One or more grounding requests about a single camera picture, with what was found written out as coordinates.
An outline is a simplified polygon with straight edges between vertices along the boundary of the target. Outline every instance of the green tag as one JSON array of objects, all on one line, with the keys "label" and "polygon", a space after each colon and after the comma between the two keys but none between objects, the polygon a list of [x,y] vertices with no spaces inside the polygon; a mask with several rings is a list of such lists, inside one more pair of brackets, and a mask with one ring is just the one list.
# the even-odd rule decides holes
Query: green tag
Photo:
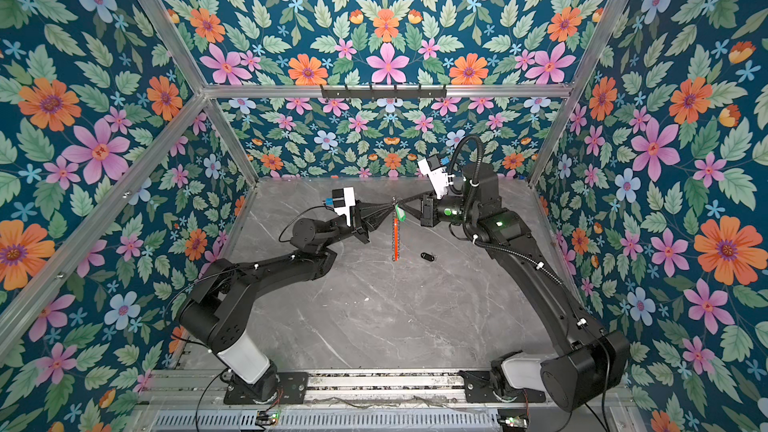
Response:
[{"label": "green tag", "polygon": [[403,212],[397,204],[395,204],[395,212],[397,212],[397,219],[400,222],[406,221],[406,213]]}]

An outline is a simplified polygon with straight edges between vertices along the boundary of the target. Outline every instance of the vent grille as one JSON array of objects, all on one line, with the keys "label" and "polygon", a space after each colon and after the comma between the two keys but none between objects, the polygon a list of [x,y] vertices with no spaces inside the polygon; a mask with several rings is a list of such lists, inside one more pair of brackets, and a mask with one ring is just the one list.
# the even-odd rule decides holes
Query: vent grille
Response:
[{"label": "vent grille", "polygon": [[[201,432],[261,430],[255,425],[256,410],[201,410],[197,423]],[[268,430],[498,430],[498,416],[457,410],[284,410],[280,422]],[[165,410],[159,413],[153,432],[196,432],[194,410]]]}]

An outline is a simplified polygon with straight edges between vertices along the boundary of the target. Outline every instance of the orange flower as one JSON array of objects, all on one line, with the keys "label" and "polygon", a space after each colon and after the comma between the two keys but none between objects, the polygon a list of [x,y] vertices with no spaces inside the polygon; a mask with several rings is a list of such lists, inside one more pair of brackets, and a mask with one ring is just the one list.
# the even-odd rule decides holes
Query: orange flower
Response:
[{"label": "orange flower", "polygon": [[666,412],[659,412],[658,410],[654,410],[652,413],[650,426],[654,432],[680,432],[680,428],[670,419],[670,416]]},{"label": "orange flower", "polygon": [[179,345],[181,345],[181,342],[182,342],[181,338],[184,336],[184,332],[185,332],[184,328],[178,325],[174,327],[174,331],[170,333],[170,336],[173,339],[168,343],[168,352],[170,354],[175,352],[176,349],[178,349]]},{"label": "orange flower", "polygon": [[243,206],[245,205],[245,196],[240,196],[235,201],[235,217],[240,215],[240,211],[243,210]]},{"label": "orange flower", "polygon": [[424,17],[422,17],[422,13],[418,10],[412,9],[410,12],[408,12],[408,22],[411,24],[420,24],[422,20],[424,20]]},{"label": "orange flower", "polygon": [[615,86],[616,81],[608,77],[603,77],[599,84],[595,84],[592,98],[589,100],[592,119],[605,120],[605,117],[610,115],[617,97]]},{"label": "orange flower", "polygon": [[152,77],[149,80],[150,89],[147,89],[147,98],[152,103],[152,110],[163,120],[170,121],[181,109],[181,97],[176,84],[170,83],[166,76]]},{"label": "orange flower", "polygon": [[224,42],[224,26],[221,25],[221,19],[214,14],[208,14],[207,9],[201,8],[199,11],[192,9],[192,18],[190,24],[195,28],[197,35],[205,38],[208,42]]},{"label": "orange flower", "polygon": [[298,86],[324,86],[328,82],[328,70],[321,67],[320,61],[310,57],[305,53],[300,53],[297,59],[291,59],[288,62],[291,70],[288,75],[296,81]]},{"label": "orange flower", "polygon": [[739,119],[741,119],[741,112],[739,112],[739,106],[731,104],[725,109],[720,111],[720,117],[718,117],[720,123],[725,127],[735,127],[739,125]]},{"label": "orange flower", "polygon": [[400,158],[400,156],[398,156],[397,154],[389,154],[384,159],[384,165],[389,167],[390,169],[394,170],[394,169],[400,167],[400,161],[401,160],[402,160],[402,158]]},{"label": "orange flower", "polygon": [[456,66],[451,67],[449,75],[453,77],[451,83],[455,86],[479,86],[482,80],[488,77],[488,69],[485,66],[488,62],[484,59],[478,59],[478,54],[467,54],[467,58],[459,57],[456,59]]},{"label": "orange flower", "polygon": [[43,240],[48,231],[32,224],[24,230],[20,220],[0,222],[0,281],[5,290],[24,287],[27,275],[35,276],[45,265],[44,258],[54,253],[54,242]]},{"label": "orange flower", "polygon": [[525,162],[523,154],[509,154],[504,158],[502,164],[504,168],[518,168],[523,165],[523,162]]},{"label": "orange flower", "polygon": [[552,24],[547,27],[550,40],[565,42],[567,38],[576,34],[576,27],[581,25],[581,10],[577,7],[565,7],[562,14],[558,13],[552,17]]},{"label": "orange flower", "polygon": [[384,42],[392,42],[392,39],[400,34],[397,29],[399,25],[400,19],[395,17],[395,13],[391,9],[381,9],[379,16],[373,19],[373,26],[376,28],[374,32]]},{"label": "orange flower", "polygon": [[736,280],[742,285],[757,281],[757,273],[753,267],[760,270],[768,267],[768,252],[762,248],[754,248],[763,242],[754,226],[746,226],[739,230],[741,221],[736,217],[723,216],[720,225],[710,219],[701,226],[704,235],[697,235],[694,248],[699,255],[699,264],[705,272],[715,270],[715,280],[725,285]]},{"label": "orange flower", "polygon": [[744,62],[750,58],[750,56],[757,50],[757,47],[752,45],[751,42],[738,42],[730,50],[728,54],[728,60],[731,63]]},{"label": "orange flower", "polygon": [[705,85],[705,82],[703,77],[697,77],[694,82],[688,79],[680,84],[680,90],[672,94],[674,104],[670,107],[670,115],[677,123],[692,124],[699,119],[700,113],[709,108],[712,102],[707,99],[712,97],[712,86]]},{"label": "orange flower", "polygon": [[74,124],[74,117],[80,117],[81,109],[74,105],[80,99],[58,80],[51,84],[48,79],[35,79],[33,89],[24,86],[18,94],[24,99],[18,107],[41,129],[49,126],[53,132],[61,132],[64,126]]},{"label": "orange flower", "polygon": [[261,157],[261,163],[269,170],[280,170],[283,168],[283,160],[279,157],[275,157],[273,154],[264,154]]},{"label": "orange flower", "polygon": [[577,254],[584,255],[587,251],[587,247],[589,246],[589,237],[587,237],[587,233],[580,228],[574,230],[571,244],[574,245],[574,250]]},{"label": "orange flower", "polygon": [[205,246],[208,245],[206,236],[207,234],[200,228],[192,231],[190,237],[187,239],[187,250],[184,251],[184,254],[186,254],[190,260],[197,260],[203,256]]},{"label": "orange flower", "polygon": [[115,393],[115,389],[107,390],[104,395],[101,396],[101,399],[98,400],[98,406],[102,409],[105,409],[112,405],[112,400],[114,400]]}]

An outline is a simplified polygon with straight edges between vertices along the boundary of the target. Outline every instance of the mounting plate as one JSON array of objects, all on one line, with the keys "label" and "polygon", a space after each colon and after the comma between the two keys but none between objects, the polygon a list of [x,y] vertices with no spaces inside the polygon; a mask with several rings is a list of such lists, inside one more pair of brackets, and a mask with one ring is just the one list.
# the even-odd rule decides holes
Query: mounting plate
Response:
[{"label": "mounting plate", "polygon": [[[464,378],[464,394],[467,402],[470,404],[499,402],[499,397],[491,389],[491,373],[488,370],[460,370],[458,374]],[[547,401],[546,395],[540,390],[524,390],[525,394],[520,394],[515,399],[510,400],[509,403],[524,403],[526,394],[529,404],[542,404]]]},{"label": "mounting plate", "polygon": [[[280,404],[303,404],[309,377],[307,372],[278,372],[277,389],[278,393],[281,390],[283,392],[280,396]],[[254,405],[257,402],[251,398],[246,389],[234,386],[232,390],[226,390],[224,403],[226,405]]]}]

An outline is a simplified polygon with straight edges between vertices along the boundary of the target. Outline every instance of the gray marble surface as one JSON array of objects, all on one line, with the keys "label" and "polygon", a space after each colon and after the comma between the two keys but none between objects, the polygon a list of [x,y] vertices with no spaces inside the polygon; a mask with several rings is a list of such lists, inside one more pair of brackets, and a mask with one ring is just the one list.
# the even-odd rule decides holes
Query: gray marble surface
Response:
[{"label": "gray marble surface", "polygon": [[[429,190],[429,181],[301,179],[259,183],[257,202],[231,260],[256,261],[289,252],[277,235],[299,212],[320,204],[333,188],[354,186],[358,199],[388,202]],[[500,180],[504,206],[531,227],[544,256],[564,276],[559,254],[523,181]],[[331,218],[321,209],[307,216]],[[314,282],[293,284],[254,305],[247,332],[278,368],[486,368],[511,350],[552,351],[544,326],[519,287],[487,253],[459,242],[446,225],[401,227],[392,261],[392,226],[385,222],[363,245],[333,245],[339,257]],[[419,255],[437,257],[427,262]],[[182,368],[218,368],[202,348],[188,346]]]}]

